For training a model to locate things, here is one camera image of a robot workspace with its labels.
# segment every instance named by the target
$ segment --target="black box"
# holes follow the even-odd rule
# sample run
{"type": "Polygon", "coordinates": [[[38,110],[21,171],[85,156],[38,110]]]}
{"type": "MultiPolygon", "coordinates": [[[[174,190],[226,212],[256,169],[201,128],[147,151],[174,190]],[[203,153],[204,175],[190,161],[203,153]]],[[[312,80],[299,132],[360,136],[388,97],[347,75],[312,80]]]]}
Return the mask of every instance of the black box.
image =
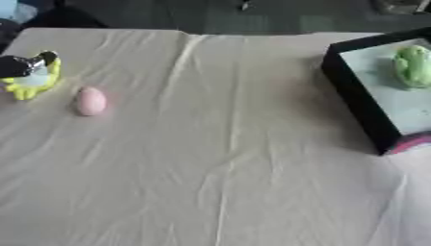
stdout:
{"type": "Polygon", "coordinates": [[[407,88],[393,68],[399,48],[431,49],[430,40],[431,28],[364,37],[331,44],[324,57],[323,73],[381,155],[431,143],[431,88],[407,88]]]}

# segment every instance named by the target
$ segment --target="green object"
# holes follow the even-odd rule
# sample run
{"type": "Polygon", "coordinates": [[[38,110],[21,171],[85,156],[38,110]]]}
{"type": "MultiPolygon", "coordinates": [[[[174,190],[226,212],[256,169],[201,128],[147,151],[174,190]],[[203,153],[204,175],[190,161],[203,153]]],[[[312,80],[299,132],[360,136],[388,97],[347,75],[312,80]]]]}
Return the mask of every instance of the green object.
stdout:
{"type": "Polygon", "coordinates": [[[431,86],[431,51],[420,45],[398,50],[394,58],[398,78],[408,87],[431,86]]]}

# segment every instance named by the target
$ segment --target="pink ball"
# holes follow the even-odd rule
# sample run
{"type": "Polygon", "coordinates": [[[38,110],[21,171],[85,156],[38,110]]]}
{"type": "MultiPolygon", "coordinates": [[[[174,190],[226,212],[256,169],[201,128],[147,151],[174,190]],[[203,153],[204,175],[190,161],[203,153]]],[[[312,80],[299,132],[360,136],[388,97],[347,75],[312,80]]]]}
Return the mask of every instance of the pink ball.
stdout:
{"type": "Polygon", "coordinates": [[[94,116],[101,113],[106,108],[105,94],[90,86],[84,86],[76,95],[76,109],[84,116],[94,116]]]}

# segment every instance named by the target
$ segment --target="wrinkled fabric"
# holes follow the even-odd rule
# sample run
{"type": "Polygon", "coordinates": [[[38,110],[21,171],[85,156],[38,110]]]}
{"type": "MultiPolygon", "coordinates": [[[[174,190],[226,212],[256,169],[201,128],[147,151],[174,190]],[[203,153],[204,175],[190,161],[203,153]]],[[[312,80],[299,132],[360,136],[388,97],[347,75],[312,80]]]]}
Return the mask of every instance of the wrinkled fabric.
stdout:
{"type": "Polygon", "coordinates": [[[375,156],[319,71],[363,36],[25,31],[6,53],[55,50],[63,78],[0,94],[0,245],[429,245],[430,149],[375,156]]]}

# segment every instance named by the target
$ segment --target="dark background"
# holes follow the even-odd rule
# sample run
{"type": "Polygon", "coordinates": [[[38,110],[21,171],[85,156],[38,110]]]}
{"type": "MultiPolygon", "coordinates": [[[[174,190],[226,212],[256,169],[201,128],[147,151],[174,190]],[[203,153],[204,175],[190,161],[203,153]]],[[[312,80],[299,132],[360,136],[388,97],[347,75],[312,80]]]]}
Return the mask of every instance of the dark background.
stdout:
{"type": "MultiPolygon", "coordinates": [[[[392,32],[429,26],[431,13],[381,14],[369,0],[71,0],[113,28],[178,29],[196,34],[291,35],[392,32]]],[[[51,0],[23,0],[44,11],[51,0]]]]}

